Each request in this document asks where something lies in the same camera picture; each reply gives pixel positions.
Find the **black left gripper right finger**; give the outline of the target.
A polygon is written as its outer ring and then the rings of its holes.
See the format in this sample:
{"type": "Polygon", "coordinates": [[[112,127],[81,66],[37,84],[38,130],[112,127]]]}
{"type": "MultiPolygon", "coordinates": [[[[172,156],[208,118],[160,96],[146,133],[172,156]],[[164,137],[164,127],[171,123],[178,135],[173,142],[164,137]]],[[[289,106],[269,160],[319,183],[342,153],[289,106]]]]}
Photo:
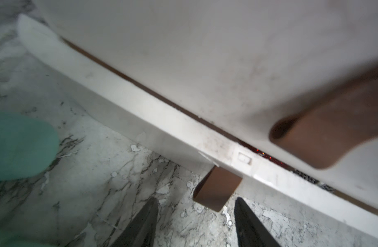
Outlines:
{"type": "Polygon", "coordinates": [[[236,199],[234,216],[239,247],[280,247],[243,198],[236,199]]]}

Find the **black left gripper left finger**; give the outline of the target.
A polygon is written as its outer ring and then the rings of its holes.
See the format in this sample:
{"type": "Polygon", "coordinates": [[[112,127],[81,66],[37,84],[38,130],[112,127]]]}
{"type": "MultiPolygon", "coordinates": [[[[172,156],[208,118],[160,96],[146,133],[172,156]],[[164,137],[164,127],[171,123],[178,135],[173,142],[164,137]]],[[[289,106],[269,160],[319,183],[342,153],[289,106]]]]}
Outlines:
{"type": "Polygon", "coordinates": [[[150,198],[111,247],[153,247],[159,201],[150,198]]]}

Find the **white bottom drawer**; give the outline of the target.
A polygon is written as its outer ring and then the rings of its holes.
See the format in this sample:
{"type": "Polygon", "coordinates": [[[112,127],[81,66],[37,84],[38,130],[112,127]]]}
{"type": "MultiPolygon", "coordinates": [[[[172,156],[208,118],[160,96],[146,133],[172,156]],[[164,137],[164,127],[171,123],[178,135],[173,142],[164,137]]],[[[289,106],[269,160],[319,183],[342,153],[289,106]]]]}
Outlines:
{"type": "Polygon", "coordinates": [[[64,90],[110,129],[200,175],[214,165],[242,175],[238,191],[245,197],[276,192],[378,239],[378,216],[159,100],[75,51],[47,26],[21,14],[17,32],[33,56],[66,77],[64,90]]]}

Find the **white drawer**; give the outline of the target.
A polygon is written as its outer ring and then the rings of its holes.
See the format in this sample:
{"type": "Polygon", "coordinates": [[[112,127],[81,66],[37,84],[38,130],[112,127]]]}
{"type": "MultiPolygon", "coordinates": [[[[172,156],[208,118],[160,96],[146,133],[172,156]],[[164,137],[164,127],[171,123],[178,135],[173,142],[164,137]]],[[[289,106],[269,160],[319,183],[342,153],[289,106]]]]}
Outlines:
{"type": "Polygon", "coordinates": [[[245,197],[276,192],[378,239],[378,216],[159,100],[75,51],[47,26],[21,14],[17,32],[33,56],[66,77],[64,90],[110,129],[200,175],[214,165],[242,175],[238,191],[245,197]]]}
{"type": "Polygon", "coordinates": [[[378,1],[35,1],[66,41],[234,137],[378,208],[378,138],[315,169],[276,122],[378,67],[378,1]]]}

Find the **teal toy microphone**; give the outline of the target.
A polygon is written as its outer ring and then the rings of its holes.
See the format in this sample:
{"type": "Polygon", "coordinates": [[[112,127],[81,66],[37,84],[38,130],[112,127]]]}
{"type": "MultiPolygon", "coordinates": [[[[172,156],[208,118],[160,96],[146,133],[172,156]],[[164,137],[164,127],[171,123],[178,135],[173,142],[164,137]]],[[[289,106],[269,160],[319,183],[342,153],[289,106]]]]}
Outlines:
{"type": "Polygon", "coordinates": [[[51,125],[0,111],[0,181],[40,174],[51,165],[58,149],[59,136],[51,125]]]}

